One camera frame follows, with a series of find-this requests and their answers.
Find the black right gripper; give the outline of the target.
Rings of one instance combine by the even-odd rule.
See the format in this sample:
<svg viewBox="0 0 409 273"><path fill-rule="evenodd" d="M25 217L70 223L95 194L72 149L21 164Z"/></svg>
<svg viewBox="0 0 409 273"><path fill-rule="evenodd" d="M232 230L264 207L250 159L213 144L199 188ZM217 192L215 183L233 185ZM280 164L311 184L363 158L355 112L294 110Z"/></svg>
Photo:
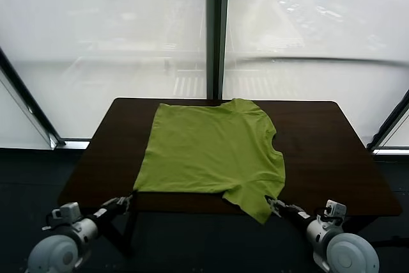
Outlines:
<svg viewBox="0 0 409 273"><path fill-rule="evenodd" d="M293 224L310 224L312 216L304 210L293 205L287 205L279 199L265 195L266 202L269 204L271 211L277 217L284 217Z"/></svg>

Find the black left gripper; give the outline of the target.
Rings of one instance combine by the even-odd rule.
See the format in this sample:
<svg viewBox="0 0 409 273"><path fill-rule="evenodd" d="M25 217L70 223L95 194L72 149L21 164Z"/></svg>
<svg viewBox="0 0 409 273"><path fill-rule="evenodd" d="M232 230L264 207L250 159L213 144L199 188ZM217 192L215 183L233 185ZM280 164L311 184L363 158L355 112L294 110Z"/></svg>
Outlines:
<svg viewBox="0 0 409 273"><path fill-rule="evenodd" d="M104 202L96 212L88 214L86 218L97 226L110 224L117 216L126 214L132 202L133 195L111 198Z"/></svg>

